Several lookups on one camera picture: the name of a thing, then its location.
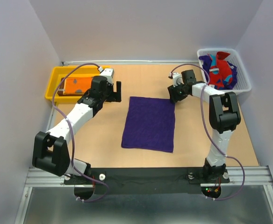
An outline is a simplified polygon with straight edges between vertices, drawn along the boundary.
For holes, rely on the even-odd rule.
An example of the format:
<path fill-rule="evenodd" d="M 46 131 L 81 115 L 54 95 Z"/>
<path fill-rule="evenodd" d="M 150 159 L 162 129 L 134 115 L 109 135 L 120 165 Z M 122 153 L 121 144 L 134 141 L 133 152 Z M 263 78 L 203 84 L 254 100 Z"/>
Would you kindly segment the orange towel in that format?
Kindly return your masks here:
<path fill-rule="evenodd" d="M 78 95 L 85 93 L 90 87 L 93 77 L 68 77 L 64 81 L 64 95 Z"/>

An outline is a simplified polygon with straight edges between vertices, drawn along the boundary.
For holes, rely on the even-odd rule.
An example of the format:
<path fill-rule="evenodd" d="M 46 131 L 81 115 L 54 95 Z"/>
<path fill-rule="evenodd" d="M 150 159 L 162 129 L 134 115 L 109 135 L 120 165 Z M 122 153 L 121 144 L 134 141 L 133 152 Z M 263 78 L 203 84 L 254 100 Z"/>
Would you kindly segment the brown towel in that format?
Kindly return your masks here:
<path fill-rule="evenodd" d="M 64 89 L 66 88 L 66 80 L 64 80 L 64 77 L 61 78 L 60 80 L 60 86 L 58 89 Z M 66 90 L 65 91 L 57 91 L 57 94 L 59 96 L 66 96 Z"/>

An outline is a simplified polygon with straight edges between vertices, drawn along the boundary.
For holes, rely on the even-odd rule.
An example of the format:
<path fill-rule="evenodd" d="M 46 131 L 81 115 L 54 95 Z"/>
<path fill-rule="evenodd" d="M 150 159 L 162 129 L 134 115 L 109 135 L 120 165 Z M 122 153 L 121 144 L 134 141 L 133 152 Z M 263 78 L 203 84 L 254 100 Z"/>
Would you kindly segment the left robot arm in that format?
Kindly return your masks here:
<path fill-rule="evenodd" d="M 111 84 L 105 76 L 95 76 L 91 87 L 77 101 L 68 115 L 62 114 L 63 119 L 46 132 L 35 136 L 32 165 L 56 176 L 74 175 L 81 183 L 93 181 L 91 165 L 76 160 L 74 152 L 69 152 L 68 144 L 75 148 L 74 136 L 79 129 L 92 119 L 105 102 L 121 102 L 122 83 Z"/>

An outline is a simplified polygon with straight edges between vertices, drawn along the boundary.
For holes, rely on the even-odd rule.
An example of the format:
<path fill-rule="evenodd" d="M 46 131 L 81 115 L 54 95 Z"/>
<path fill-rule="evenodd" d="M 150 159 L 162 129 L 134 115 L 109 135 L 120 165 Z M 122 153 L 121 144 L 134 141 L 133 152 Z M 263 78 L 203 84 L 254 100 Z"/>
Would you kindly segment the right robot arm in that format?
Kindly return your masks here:
<path fill-rule="evenodd" d="M 234 92 L 223 92 L 197 81 L 192 70 L 170 75 L 173 82 L 168 87 L 170 101 L 177 103 L 187 96 L 208 103 L 208 120 L 212 133 L 208 134 L 211 146 L 203 167 L 190 169 L 187 178 L 191 184 L 211 183 L 222 178 L 228 179 L 226 171 L 227 150 L 230 138 L 240 124 L 241 115 Z"/>

